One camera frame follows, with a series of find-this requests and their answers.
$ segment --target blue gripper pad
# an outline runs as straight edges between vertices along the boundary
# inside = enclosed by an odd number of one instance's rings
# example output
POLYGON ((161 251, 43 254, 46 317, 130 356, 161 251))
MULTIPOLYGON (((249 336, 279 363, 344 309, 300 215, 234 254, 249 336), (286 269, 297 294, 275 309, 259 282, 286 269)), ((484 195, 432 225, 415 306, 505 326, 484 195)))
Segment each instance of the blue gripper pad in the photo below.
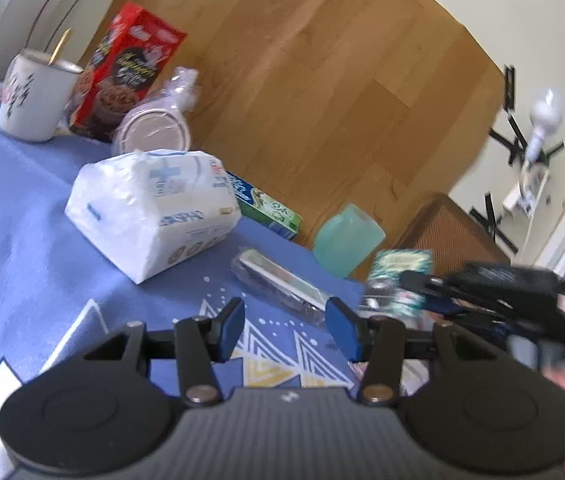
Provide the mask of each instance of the blue gripper pad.
POLYGON ((340 298, 329 298, 325 308, 325 324, 347 360, 360 362, 364 350, 360 334, 367 330, 367 322, 358 317, 340 298))
POLYGON ((245 302, 240 298, 232 298, 214 319, 220 324, 218 339, 218 360, 227 361, 236 347, 240 334, 245 327, 245 302))

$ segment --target black bracket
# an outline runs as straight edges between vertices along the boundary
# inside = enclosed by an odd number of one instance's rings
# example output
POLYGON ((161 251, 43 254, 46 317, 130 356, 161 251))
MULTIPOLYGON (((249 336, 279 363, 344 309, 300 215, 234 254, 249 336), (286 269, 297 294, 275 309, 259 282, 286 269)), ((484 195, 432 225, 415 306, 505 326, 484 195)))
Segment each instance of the black bracket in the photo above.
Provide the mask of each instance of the black bracket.
POLYGON ((498 218, 495 217, 491 193, 485 193, 485 207, 487 218, 482 216, 475 207, 471 208, 469 216, 482 226, 486 233, 493 238, 493 241, 495 241, 496 237, 500 238, 502 243, 504 243, 513 254, 518 254, 518 247, 498 227, 498 225, 502 222, 502 215, 498 216, 498 218))

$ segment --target green box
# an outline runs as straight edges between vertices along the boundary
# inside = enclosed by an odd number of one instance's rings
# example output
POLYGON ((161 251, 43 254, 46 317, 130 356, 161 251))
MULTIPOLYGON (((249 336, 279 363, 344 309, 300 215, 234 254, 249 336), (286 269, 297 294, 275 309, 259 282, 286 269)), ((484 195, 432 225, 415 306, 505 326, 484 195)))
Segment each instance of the green box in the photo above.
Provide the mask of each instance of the green box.
POLYGON ((233 173, 227 171, 227 175, 234 186, 238 205, 244 216, 256 220, 287 240, 297 235, 302 216, 233 173))

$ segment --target table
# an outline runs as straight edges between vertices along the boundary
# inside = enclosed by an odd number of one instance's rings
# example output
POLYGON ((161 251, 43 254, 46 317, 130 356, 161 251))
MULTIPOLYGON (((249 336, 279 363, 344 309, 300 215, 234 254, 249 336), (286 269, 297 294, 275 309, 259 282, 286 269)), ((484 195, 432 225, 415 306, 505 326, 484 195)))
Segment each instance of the table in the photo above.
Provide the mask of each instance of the table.
MULTIPOLYGON (((174 319, 213 316, 233 296, 245 300, 246 322, 233 359, 214 365, 225 395, 242 384, 355 385, 325 330, 250 295, 229 262, 255 247, 350 305, 360 283, 331 276, 305 248, 244 218, 222 243, 134 285, 64 216, 80 167, 108 156, 109 146, 80 137, 27 144, 0 133, 0 406, 23 381, 129 320, 164 330, 174 319)), ((169 394, 178 393, 175 368, 152 366, 169 394)), ((0 446, 0 478, 11 468, 0 446)))

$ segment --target black cable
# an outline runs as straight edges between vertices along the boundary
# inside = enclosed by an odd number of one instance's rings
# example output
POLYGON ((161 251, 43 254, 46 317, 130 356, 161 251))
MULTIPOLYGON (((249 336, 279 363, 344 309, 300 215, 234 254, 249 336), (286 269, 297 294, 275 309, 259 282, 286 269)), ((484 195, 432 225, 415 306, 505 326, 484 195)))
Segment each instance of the black cable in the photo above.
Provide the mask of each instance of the black cable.
POLYGON ((25 48, 29 46, 29 42, 32 38, 32 34, 34 33, 34 28, 36 28, 36 25, 38 25, 38 20, 40 20, 40 16, 42 15, 42 12, 47 7, 47 5, 49 5, 50 1, 51 0, 45 0, 45 2, 42 4, 42 7, 38 11, 38 15, 36 16, 36 19, 34 20, 34 24, 32 25, 32 28, 29 29, 29 34, 27 35, 27 41, 24 42, 25 48))
POLYGON ((69 15, 71 14, 71 11, 74 10, 74 7, 78 4, 80 0, 75 0, 75 2, 73 2, 72 6, 69 7, 69 10, 67 11, 67 13, 64 15, 63 19, 60 20, 60 23, 58 24, 58 26, 56 27, 56 30, 53 31, 53 34, 51 35, 51 37, 49 38, 49 41, 47 42, 47 45, 44 48, 44 51, 47 52, 47 49, 49 48, 51 41, 53 41, 54 36, 56 36, 56 33, 58 32, 58 30, 60 29, 60 27, 62 26, 63 23, 65 23, 65 20, 69 17, 69 15))

